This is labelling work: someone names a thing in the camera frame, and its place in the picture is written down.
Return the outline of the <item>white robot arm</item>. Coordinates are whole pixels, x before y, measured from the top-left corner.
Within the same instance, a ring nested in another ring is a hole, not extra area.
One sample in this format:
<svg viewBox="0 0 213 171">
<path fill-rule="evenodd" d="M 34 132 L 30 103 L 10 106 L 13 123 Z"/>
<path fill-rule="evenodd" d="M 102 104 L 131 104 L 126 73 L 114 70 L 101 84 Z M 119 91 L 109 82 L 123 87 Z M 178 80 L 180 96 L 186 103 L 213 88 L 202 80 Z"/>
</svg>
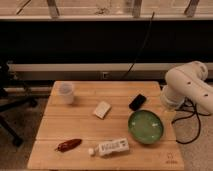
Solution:
<svg viewBox="0 0 213 171">
<path fill-rule="evenodd" d="M 205 82 L 207 76 L 208 68 L 200 61 L 170 69 L 165 74 L 166 85 L 160 95 L 162 104 L 168 109 L 177 109 L 188 98 L 213 114 L 213 87 Z"/>
</svg>

